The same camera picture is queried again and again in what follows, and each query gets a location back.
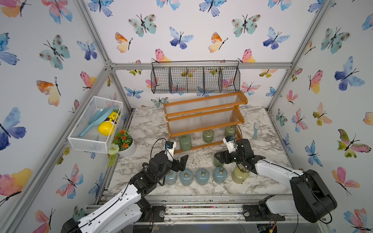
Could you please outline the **small green canister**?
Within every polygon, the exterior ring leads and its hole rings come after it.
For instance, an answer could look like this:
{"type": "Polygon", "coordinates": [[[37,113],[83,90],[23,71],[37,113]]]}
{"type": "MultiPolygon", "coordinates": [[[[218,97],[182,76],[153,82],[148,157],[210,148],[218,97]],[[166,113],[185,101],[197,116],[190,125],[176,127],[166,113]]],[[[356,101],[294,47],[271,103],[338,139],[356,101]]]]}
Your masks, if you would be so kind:
{"type": "Polygon", "coordinates": [[[235,137],[236,136],[236,126],[231,125],[231,126],[226,126],[224,130],[224,136],[225,137],[235,137]]]}
{"type": "Polygon", "coordinates": [[[214,139],[214,131],[213,130],[206,130],[203,131],[203,141],[205,143],[211,143],[214,139]]]}

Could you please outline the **yellow-green canister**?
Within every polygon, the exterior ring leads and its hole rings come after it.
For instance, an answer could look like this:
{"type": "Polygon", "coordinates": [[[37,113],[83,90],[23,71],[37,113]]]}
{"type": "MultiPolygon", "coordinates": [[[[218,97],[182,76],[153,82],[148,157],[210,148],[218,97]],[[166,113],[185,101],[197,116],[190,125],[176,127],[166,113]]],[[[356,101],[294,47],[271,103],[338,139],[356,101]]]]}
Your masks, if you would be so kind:
{"type": "Polygon", "coordinates": [[[242,184],[249,177],[249,173],[245,168],[235,167],[232,172],[232,180],[235,183],[242,184]]]}

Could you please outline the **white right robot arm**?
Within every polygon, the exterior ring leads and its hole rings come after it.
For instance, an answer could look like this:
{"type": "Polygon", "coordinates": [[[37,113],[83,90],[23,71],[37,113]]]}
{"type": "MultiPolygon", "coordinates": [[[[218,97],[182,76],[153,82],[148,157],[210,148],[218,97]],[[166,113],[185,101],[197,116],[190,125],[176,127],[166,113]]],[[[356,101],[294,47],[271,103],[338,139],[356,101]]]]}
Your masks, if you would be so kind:
{"type": "Polygon", "coordinates": [[[259,212],[267,215],[298,215],[315,223],[338,207],[321,176],[314,170],[294,170],[256,155],[249,140],[223,139],[227,150],[214,157],[222,164],[235,163],[244,171],[270,178],[291,190],[290,197],[268,196],[259,202],[259,212]]]}

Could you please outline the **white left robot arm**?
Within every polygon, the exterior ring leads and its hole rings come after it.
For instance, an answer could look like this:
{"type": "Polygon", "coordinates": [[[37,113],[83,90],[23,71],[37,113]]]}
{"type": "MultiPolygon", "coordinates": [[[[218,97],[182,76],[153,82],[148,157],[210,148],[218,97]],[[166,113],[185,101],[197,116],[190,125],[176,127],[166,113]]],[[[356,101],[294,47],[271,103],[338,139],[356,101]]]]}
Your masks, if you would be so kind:
{"type": "Polygon", "coordinates": [[[184,171],[187,161],[188,155],[170,161],[165,151],[161,151],[148,163],[142,164],[141,171],[130,179],[120,193],[80,220],[69,219],[63,224],[61,232],[118,233],[139,220],[153,219],[153,208],[145,196],[164,184],[170,171],[184,171]]]}

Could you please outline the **blue canister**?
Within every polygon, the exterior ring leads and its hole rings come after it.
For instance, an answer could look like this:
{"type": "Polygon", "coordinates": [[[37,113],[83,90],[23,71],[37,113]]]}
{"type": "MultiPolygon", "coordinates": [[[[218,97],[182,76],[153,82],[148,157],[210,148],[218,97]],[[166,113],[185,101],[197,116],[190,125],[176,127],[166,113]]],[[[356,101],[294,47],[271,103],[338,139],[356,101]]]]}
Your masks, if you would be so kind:
{"type": "Polygon", "coordinates": [[[167,185],[174,185],[176,184],[178,179],[178,172],[170,170],[165,176],[165,183],[167,185]]]}
{"type": "Polygon", "coordinates": [[[196,173],[196,182],[199,185],[206,185],[209,181],[210,173],[207,169],[201,168],[196,173]]]}
{"type": "Polygon", "coordinates": [[[193,172],[190,169],[185,169],[179,174],[181,184],[184,186],[190,186],[193,183],[193,172]]]}
{"type": "Polygon", "coordinates": [[[224,167],[215,168],[213,178],[216,183],[224,183],[227,176],[228,176],[228,172],[224,167]]]}

